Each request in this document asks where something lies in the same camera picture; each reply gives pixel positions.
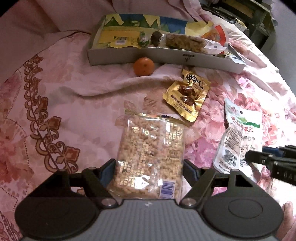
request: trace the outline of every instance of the barcode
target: barcode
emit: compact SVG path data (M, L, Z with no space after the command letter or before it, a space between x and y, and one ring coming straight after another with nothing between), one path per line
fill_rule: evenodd
M117 40L116 41L116 44L121 44L121 45L123 45L123 44L125 44L126 43L126 40Z
M228 163L230 166L235 167L237 164L237 157L233 155L229 150L225 149L223 160Z
M175 193L175 181L163 180L163 184L160 189L159 198L172 199Z

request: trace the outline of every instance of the brown floral border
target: brown floral border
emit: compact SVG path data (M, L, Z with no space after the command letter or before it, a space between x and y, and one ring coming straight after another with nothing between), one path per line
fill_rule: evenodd
M44 156L45 168L50 172L63 168L69 173L78 171L77 160L80 149L66 146L64 142L57 141L59 138L59 127L62 119L58 116L48 118L47 111L48 98L38 95L38 84L42 79L36 78L36 74L43 71L38 64L43 57L35 55L24 63L24 89L26 91L25 108L27 109L27 119L31 121L31 138L36 140L36 151Z

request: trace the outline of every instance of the golden foil wrapper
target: golden foil wrapper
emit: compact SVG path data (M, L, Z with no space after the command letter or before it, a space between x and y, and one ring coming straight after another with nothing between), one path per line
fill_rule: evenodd
M163 94L168 104L173 106L186 120L196 120L200 108L207 96L210 82L188 70L183 70L183 82L174 82Z

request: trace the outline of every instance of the floral bedsheet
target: floral bedsheet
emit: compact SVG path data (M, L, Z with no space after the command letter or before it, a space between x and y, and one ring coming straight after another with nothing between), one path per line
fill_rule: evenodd
M194 68L211 82L186 134L185 157L198 167L212 164L225 131L226 97L262 112L264 145L296 144L294 94L247 37L226 27L247 66L241 74ZM57 169L80 172L116 157L124 108L175 114L162 93L182 80L182 66L157 65L147 77L136 77L132 64L90 66L85 51L89 38L76 33L61 39L26 61L0 87L1 240L21 238L14 220L16 206ZM266 168L258 184L276 196Z

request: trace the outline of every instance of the orange fruit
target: orange fruit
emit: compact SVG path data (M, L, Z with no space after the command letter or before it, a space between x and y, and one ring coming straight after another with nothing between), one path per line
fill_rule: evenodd
M137 76L147 76L154 72L154 62L150 58L140 58L133 64Z

